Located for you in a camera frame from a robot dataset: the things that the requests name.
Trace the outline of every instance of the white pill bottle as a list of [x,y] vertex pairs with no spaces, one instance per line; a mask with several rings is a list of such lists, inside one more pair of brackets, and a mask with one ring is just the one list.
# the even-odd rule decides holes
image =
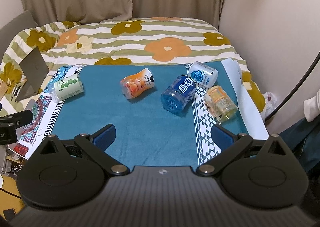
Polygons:
[[198,61],[191,65],[188,75],[198,84],[211,88],[218,78],[218,71]]

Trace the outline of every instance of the cartoon character label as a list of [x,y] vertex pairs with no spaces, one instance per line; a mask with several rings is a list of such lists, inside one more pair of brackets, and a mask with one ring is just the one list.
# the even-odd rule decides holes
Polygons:
[[145,90],[155,86],[153,75],[148,68],[143,69],[134,75],[129,75],[120,81],[122,93],[127,99],[139,96]]
[[198,70],[198,71],[193,71],[190,77],[194,79],[197,83],[200,83],[203,80],[203,75],[205,75],[205,72],[201,72],[200,70]]

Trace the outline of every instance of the open laptop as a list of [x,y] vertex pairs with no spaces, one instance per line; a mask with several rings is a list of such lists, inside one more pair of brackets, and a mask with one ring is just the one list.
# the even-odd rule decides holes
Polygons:
[[45,77],[49,73],[49,68],[38,47],[33,49],[19,65],[27,81],[13,93],[14,95],[17,93],[15,101],[21,101],[37,95]]

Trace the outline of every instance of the floral comforter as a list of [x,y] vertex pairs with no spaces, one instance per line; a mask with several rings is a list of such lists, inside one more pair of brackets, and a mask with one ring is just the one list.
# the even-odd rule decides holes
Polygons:
[[247,78],[244,86],[258,110],[261,112],[265,107],[263,96],[251,81],[246,61],[212,25],[197,19],[148,18],[89,25],[55,22],[21,31],[0,65],[0,79],[8,85],[1,99],[0,116],[24,110],[30,100],[15,102],[12,92],[26,80],[19,63],[35,47],[40,49],[50,70],[42,88],[65,65],[170,65],[232,58],[239,63],[243,78]]

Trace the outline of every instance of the plastic bottle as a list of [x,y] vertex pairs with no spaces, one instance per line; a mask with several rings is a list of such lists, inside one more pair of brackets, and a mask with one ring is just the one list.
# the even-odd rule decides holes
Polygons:
[[219,123],[233,117],[238,110],[238,107],[220,85],[210,88],[204,95],[204,100]]
[[82,82],[78,74],[68,76],[48,86],[52,101],[58,103],[71,96],[83,92]]
[[164,109],[173,113],[181,113],[197,90],[196,83],[186,75],[178,78],[161,94]]
[[204,63],[196,61],[191,65],[188,75],[197,83],[211,88],[218,78],[218,71]]
[[134,75],[129,75],[120,81],[122,93],[127,99],[133,99],[145,90],[155,86],[155,81],[148,68],[143,69]]

